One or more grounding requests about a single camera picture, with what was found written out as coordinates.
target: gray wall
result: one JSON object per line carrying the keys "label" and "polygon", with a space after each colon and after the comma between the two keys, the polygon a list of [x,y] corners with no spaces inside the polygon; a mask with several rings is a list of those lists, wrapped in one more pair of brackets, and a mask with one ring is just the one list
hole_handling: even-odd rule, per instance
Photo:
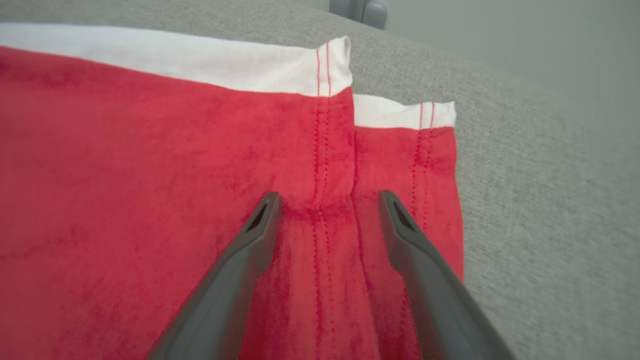
{"label": "gray wall", "polygon": [[542,85],[603,120],[640,122],[640,0],[383,2],[385,31]]}

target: red fabric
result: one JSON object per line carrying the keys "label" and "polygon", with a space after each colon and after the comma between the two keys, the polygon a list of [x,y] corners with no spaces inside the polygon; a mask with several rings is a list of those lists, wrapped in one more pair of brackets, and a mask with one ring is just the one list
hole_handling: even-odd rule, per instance
{"label": "red fabric", "polygon": [[452,129],[356,129],[350,89],[240,92],[0,48],[0,149],[7,359],[144,357],[269,191],[284,212],[244,359],[416,356],[382,189],[462,275]]}

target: stitched seam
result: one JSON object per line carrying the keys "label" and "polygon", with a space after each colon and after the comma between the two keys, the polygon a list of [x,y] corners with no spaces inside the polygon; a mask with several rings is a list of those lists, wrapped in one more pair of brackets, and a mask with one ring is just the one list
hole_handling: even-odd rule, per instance
{"label": "stitched seam", "polygon": [[412,177],[413,177],[413,189],[412,189],[412,197],[411,197],[411,209],[412,209],[412,213],[413,213],[413,217],[415,218],[415,201],[416,201],[416,187],[417,187],[417,181],[416,181],[416,168],[418,166],[418,162],[420,161],[420,140],[421,140],[421,135],[420,135],[420,129],[422,129],[422,112],[424,110],[424,106],[422,103],[420,103],[420,122],[418,125],[418,137],[416,139],[416,144],[415,144],[415,155],[413,157],[413,167],[411,169],[412,172]]}
{"label": "stitched seam", "polygon": [[[317,98],[316,98],[316,128],[315,128],[315,144],[314,144],[314,194],[311,198],[311,204],[314,205],[316,203],[316,197],[318,193],[318,177],[319,177],[319,167],[320,167],[320,153],[319,153],[319,137],[320,137],[320,48],[316,49],[316,58],[317,58]],[[312,230],[314,234],[314,270],[316,272],[316,321],[317,321],[317,329],[316,329],[316,359],[320,359],[320,341],[321,341],[321,333],[322,333],[322,302],[321,302],[321,294],[320,294],[320,260],[318,256],[318,234],[317,234],[317,225],[316,225],[316,217],[314,214],[311,214],[312,221]]]}
{"label": "stitched seam", "polygon": [[324,130],[324,183],[322,187],[322,195],[320,195],[320,201],[322,201],[324,197],[324,192],[326,191],[326,183],[329,176],[329,161],[327,156],[329,151],[329,101],[331,99],[331,77],[329,76],[329,43],[326,43],[326,78],[327,82],[329,82],[329,96],[326,98],[326,129]]}
{"label": "stitched seam", "polygon": [[411,331],[411,326],[406,326],[405,318],[409,317],[409,301],[406,289],[402,292],[402,306],[400,308],[400,343],[397,349],[397,358],[404,358],[404,351],[406,351],[406,338],[407,333]]}
{"label": "stitched seam", "polygon": [[316,203],[318,194],[318,173],[320,167],[320,49],[316,49],[317,57],[317,98],[316,98],[316,127],[314,129],[314,194],[311,197],[311,204]]}
{"label": "stitched seam", "polygon": [[335,351],[335,321],[333,319],[334,317],[334,313],[333,313],[333,303],[334,303],[334,299],[333,299],[333,285],[332,285],[332,280],[331,280],[331,271],[333,270],[333,267],[331,266],[331,261],[330,259],[332,258],[333,254],[332,254],[332,249],[331,249],[331,243],[329,242],[329,227],[327,226],[327,221],[326,221],[326,217],[324,215],[324,213],[322,211],[320,211],[320,217],[322,219],[323,222],[323,226],[324,226],[324,236],[326,238],[325,244],[326,244],[326,267],[327,267],[327,290],[329,293],[329,314],[331,316],[331,336],[332,336],[332,349]]}
{"label": "stitched seam", "polygon": [[[327,82],[329,83],[329,96],[326,98],[326,129],[324,130],[324,183],[322,188],[322,195],[320,196],[320,201],[322,201],[322,199],[324,198],[324,194],[326,191],[326,184],[329,176],[329,161],[328,161],[329,122],[330,122],[329,114],[331,109],[329,102],[331,101],[331,76],[329,75],[329,43],[326,43],[325,46],[326,46],[326,78],[327,78]],[[331,282],[332,266],[330,264],[330,259],[332,258],[331,244],[329,241],[329,228],[327,226],[326,217],[324,216],[324,213],[322,211],[320,211],[320,217],[324,225],[324,237],[325,237],[325,244],[326,244],[327,282],[328,282],[328,292],[329,292],[329,299],[330,299],[330,303],[329,303],[330,304],[329,315],[331,316],[330,327],[331,327],[331,336],[332,336],[332,349],[333,351],[335,351],[335,319],[334,319],[335,314],[333,312],[334,299],[333,299],[333,288],[332,288],[332,282]]]}
{"label": "stitched seam", "polygon": [[353,218],[356,223],[356,233],[358,236],[358,249],[360,256],[360,264],[362,266],[362,274],[364,276],[365,285],[367,288],[367,297],[369,296],[369,289],[371,289],[371,281],[367,277],[367,273],[364,271],[364,246],[362,243],[362,227],[360,226],[360,220],[358,219],[358,208],[356,207],[356,181],[358,179],[358,153],[356,149],[358,148],[358,139],[355,134],[355,130],[353,132],[353,187],[351,188],[351,194],[349,198],[351,199],[351,205],[353,207]]}
{"label": "stitched seam", "polygon": [[317,318],[317,329],[316,329],[316,359],[320,359],[320,341],[322,334],[322,300],[320,294],[320,259],[318,256],[318,234],[317,234],[317,225],[316,225],[316,217],[312,216],[313,223],[313,234],[314,234],[314,269],[316,271],[316,318]]}
{"label": "stitched seam", "polygon": [[[436,103],[431,103],[431,123],[429,124],[429,148],[427,150],[427,166],[431,166],[431,153],[433,152],[433,118],[436,113]],[[422,212],[422,230],[427,228],[427,189],[429,182],[427,181],[427,166],[422,168],[422,176],[424,178],[424,206]]]}
{"label": "stitched seam", "polygon": [[285,246],[285,244],[283,244],[283,241],[280,241],[280,253],[279,255],[281,257],[285,257],[286,260],[284,261],[284,266],[280,265],[280,271],[278,278],[276,278],[276,281],[278,281],[278,284],[282,284],[281,287],[283,289],[283,291],[281,293],[284,293],[286,296],[286,299],[288,299],[287,302],[281,302],[280,303],[280,313],[282,314],[286,314],[287,312],[289,313],[287,315],[287,327],[291,328],[291,299],[293,298],[292,295],[292,291],[291,291],[291,275],[293,273],[293,253],[292,253],[292,249],[291,246]]}

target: gray upholstered surface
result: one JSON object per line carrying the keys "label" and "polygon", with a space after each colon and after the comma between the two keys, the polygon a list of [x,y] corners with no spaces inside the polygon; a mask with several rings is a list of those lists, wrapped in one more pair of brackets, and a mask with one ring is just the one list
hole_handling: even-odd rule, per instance
{"label": "gray upholstered surface", "polygon": [[285,0],[4,0],[0,14],[304,47],[349,35],[355,92],[457,102],[466,283],[515,354],[637,359],[637,119],[568,111],[507,76]]}

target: red towel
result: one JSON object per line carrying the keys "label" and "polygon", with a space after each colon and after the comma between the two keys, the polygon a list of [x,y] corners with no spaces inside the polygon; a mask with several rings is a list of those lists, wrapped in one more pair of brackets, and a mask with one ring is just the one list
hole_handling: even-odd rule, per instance
{"label": "red towel", "polygon": [[419,356],[377,196],[462,276],[452,104],[354,98],[345,38],[5,24],[0,45],[4,358],[144,357],[270,191],[241,357]]}

